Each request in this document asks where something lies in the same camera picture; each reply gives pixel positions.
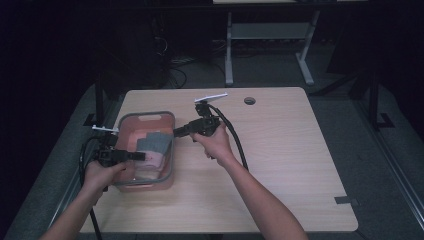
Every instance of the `clear plastic container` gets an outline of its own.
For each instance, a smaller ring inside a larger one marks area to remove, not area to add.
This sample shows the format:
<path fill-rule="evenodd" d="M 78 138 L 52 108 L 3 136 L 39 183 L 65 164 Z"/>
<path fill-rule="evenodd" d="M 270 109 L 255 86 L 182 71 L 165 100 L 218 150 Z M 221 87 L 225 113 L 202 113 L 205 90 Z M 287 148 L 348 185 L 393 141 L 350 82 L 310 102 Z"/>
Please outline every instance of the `clear plastic container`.
<path fill-rule="evenodd" d="M 115 177 L 114 185 L 122 192 L 164 190 L 171 187 L 174 182 L 174 114 L 167 111 L 131 113 L 121 118 L 118 127 L 118 142 L 115 145 L 118 150 L 136 152 L 140 148 L 140 142 L 138 146 L 137 142 L 143 141 L 147 136 L 169 134 L 171 140 L 166 152 L 162 155 L 163 160 L 160 166 L 157 164 L 150 169 L 145 166 L 146 162 L 130 160 L 130 166 Z M 157 156 L 157 153 L 145 152 L 146 158 Z"/>

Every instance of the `gray cloth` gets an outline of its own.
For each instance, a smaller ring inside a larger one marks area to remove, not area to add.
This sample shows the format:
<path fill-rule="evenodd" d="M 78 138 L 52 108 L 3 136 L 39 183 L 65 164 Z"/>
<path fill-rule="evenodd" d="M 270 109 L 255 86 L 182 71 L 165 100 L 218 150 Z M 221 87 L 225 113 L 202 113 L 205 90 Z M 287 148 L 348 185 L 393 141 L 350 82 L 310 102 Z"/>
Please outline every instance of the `gray cloth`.
<path fill-rule="evenodd" d="M 165 155 L 172 139 L 173 136 L 170 134 L 160 132 L 147 133 L 146 138 L 140 138 L 137 140 L 137 151 L 152 151 Z"/>

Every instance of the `person's left hand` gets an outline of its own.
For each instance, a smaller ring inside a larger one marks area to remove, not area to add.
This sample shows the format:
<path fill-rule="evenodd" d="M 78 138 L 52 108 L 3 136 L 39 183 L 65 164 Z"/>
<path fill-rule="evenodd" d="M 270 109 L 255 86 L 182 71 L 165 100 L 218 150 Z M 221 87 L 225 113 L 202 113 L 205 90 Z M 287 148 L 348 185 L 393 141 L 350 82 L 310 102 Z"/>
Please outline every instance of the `person's left hand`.
<path fill-rule="evenodd" d="M 127 167 L 127 162 L 121 162 L 112 167 L 103 167 L 98 161 L 93 161 L 87 165 L 85 170 L 84 185 L 81 189 L 93 196 L 97 201 L 103 194 L 103 189 L 112 184 L 117 173 Z"/>

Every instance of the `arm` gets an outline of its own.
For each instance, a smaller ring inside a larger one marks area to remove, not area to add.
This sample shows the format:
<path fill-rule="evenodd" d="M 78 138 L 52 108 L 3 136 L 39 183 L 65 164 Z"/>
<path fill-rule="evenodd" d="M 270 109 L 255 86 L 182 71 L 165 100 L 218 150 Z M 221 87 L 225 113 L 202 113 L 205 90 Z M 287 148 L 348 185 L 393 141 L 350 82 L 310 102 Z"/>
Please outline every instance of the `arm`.
<path fill-rule="evenodd" d="M 97 161 L 88 164 L 81 191 L 40 239 L 75 239 L 91 208 L 102 196 L 103 189 L 112 183 L 113 177 L 125 166 L 125 163 L 120 163 L 104 168 Z"/>
<path fill-rule="evenodd" d="M 235 158 L 231 151 L 225 125 L 214 135 L 191 137 L 205 147 L 208 157 L 213 156 L 230 175 L 256 225 L 266 239 L 308 239 L 296 217 Z"/>

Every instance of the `forearm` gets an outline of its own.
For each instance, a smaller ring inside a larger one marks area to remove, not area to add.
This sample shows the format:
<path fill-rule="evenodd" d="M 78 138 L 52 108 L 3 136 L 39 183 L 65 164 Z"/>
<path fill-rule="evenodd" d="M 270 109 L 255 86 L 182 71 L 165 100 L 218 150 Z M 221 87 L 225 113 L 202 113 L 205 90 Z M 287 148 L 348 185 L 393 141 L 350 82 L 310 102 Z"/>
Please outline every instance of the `forearm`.
<path fill-rule="evenodd" d="M 266 239 L 307 239 L 290 210 L 235 159 L 224 166 Z"/>
<path fill-rule="evenodd" d="M 96 199 L 81 191 L 40 239 L 76 239 Z"/>

